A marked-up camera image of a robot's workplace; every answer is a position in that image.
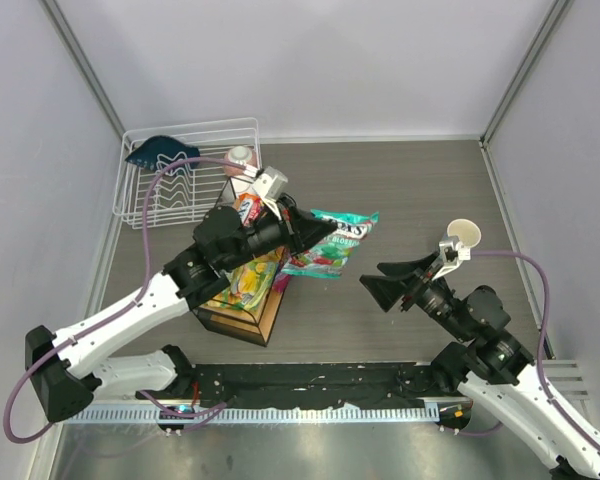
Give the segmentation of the purple Fox's berries candy bag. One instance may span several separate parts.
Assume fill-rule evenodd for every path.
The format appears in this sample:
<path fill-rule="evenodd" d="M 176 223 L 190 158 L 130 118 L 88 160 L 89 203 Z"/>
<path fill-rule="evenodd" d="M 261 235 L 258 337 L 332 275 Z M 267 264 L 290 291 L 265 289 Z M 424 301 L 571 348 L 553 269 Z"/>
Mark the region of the purple Fox's berries candy bag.
<path fill-rule="evenodd" d="M 277 292 L 277 293 L 283 293 L 290 280 L 291 280 L 292 276 L 286 273 L 278 273 L 272 283 L 272 290 Z"/>

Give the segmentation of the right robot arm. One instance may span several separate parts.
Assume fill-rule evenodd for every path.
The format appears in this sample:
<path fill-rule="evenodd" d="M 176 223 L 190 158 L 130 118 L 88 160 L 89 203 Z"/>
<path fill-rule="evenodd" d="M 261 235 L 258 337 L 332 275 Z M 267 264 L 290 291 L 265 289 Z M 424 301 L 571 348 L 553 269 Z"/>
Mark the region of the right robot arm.
<path fill-rule="evenodd" d="M 489 286 L 456 298 L 444 277 L 468 249 L 440 248 L 411 262 L 380 263 L 362 285 L 383 311 L 418 306 L 454 340 L 432 361 L 438 385 L 486 409 L 522 440 L 555 479 L 600 479 L 600 430 L 568 404 L 506 326 L 511 318 Z"/>

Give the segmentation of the green Fox's candy bag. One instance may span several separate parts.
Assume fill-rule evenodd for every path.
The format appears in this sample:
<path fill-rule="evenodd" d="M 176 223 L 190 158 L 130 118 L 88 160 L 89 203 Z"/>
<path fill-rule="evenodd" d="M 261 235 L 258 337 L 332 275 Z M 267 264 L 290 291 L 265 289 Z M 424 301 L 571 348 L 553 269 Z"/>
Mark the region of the green Fox's candy bag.
<path fill-rule="evenodd" d="M 271 288 L 287 249 L 279 247 L 236 268 L 229 275 L 229 286 L 205 304 L 255 314 Z"/>

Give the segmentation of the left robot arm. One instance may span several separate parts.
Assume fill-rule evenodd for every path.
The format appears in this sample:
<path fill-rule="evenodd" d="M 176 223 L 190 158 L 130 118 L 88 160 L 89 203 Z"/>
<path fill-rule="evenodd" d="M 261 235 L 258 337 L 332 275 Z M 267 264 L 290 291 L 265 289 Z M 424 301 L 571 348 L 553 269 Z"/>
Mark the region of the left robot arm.
<path fill-rule="evenodd" d="M 112 389 L 179 393 L 191 364 L 175 347 L 146 357 L 113 353 L 156 326 L 212 300 L 230 285 L 236 269 L 278 249 L 303 253 L 336 229 L 334 222 L 299 209 L 283 195 L 277 211 L 264 208 L 250 224 L 236 209 L 216 206 L 193 230 L 193 243 L 162 271 L 122 300 L 80 322 L 25 336 L 25 372 L 46 419 L 67 420 Z"/>

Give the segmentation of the teal Fox's candy bag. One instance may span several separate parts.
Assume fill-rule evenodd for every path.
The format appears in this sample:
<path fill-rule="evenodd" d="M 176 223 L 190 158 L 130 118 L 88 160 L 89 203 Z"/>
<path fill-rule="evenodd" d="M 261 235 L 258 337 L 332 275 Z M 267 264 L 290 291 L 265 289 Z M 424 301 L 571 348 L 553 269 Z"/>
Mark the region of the teal Fox's candy bag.
<path fill-rule="evenodd" d="M 291 257 L 281 274 L 334 279 L 342 275 L 354 250 L 368 237 L 379 221 L 379 213 L 369 216 L 313 209 L 319 219 L 329 221 L 337 228 L 311 249 Z"/>

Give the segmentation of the orange Fox's fruits candy bag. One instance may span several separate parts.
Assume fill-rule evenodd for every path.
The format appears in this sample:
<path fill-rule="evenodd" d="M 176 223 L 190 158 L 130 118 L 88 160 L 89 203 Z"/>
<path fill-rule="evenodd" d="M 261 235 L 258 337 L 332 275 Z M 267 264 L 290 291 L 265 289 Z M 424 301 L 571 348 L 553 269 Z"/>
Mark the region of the orange Fox's fruits candy bag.
<path fill-rule="evenodd" d="M 265 208 L 262 199 L 257 195 L 244 192 L 238 195 L 233 204 L 244 226 L 250 226 Z"/>

